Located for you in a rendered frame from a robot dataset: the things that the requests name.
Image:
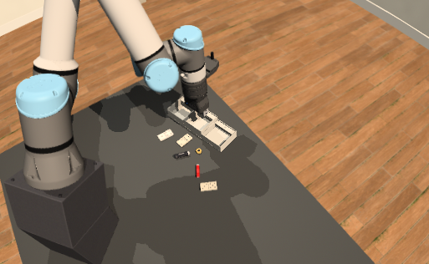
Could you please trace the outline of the white domino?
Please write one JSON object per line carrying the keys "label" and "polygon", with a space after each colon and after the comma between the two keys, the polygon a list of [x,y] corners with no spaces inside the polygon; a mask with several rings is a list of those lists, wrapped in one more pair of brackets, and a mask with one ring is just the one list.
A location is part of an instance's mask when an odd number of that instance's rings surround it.
{"label": "white domino", "polygon": [[160,134],[160,135],[157,135],[158,136],[158,138],[160,139],[160,141],[163,141],[163,140],[165,140],[165,139],[167,139],[167,138],[169,138],[169,137],[171,137],[171,136],[173,136],[173,133],[171,132],[171,130],[169,129],[169,130],[167,130],[166,132],[164,132],[164,133],[162,133],[162,134]]}
{"label": "white domino", "polygon": [[177,143],[182,147],[183,145],[188,143],[190,140],[192,140],[192,137],[189,134],[186,134],[180,140],[178,140]]}
{"label": "white domino", "polygon": [[201,191],[206,190],[217,190],[217,182],[207,182],[207,183],[200,183],[201,184]]}

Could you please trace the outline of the white three-compartment bin rack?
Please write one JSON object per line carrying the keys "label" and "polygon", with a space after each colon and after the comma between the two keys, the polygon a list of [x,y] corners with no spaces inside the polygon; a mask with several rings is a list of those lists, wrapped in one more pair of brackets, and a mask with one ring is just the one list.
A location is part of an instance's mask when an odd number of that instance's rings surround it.
{"label": "white three-compartment bin rack", "polygon": [[235,129],[217,119],[217,116],[210,111],[203,117],[202,114],[185,105],[184,96],[169,107],[167,113],[170,118],[219,152],[222,152],[237,137]]}

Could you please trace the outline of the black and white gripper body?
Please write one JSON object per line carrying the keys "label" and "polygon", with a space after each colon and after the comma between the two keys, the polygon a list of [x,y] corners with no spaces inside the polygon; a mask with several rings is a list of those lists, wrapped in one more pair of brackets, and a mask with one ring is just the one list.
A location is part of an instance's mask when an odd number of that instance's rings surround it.
{"label": "black and white gripper body", "polygon": [[199,114],[209,107],[207,79],[217,72],[218,67],[219,60],[215,59],[214,53],[211,52],[211,56],[205,57],[205,65],[201,70],[195,73],[186,73],[179,69],[185,105]]}

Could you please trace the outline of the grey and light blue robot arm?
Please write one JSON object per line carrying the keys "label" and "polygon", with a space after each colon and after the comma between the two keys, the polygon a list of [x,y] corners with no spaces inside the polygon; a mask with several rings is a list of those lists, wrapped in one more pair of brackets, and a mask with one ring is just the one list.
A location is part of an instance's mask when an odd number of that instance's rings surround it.
{"label": "grey and light blue robot arm", "polygon": [[[162,42],[139,0],[98,2],[130,53],[135,75],[143,75],[151,90],[173,89],[179,79],[177,66],[186,73],[204,67],[199,28],[179,27],[173,39]],[[16,88],[25,144],[23,175],[28,185],[39,190],[64,188],[84,174],[71,121],[79,90],[79,65],[74,60],[79,3],[44,0],[40,55],[33,61],[33,76]]]}

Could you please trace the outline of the black aa battery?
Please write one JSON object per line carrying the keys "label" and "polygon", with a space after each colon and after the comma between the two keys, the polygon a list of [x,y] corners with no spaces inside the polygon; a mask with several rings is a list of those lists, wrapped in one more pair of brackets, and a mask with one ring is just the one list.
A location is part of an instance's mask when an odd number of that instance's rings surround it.
{"label": "black aa battery", "polygon": [[181,157],[188,156],[188,155],[189,155],[189,151],[186,151],[186,152],[182,152],[179,154],[175,154],[175,158],[181,158]]}

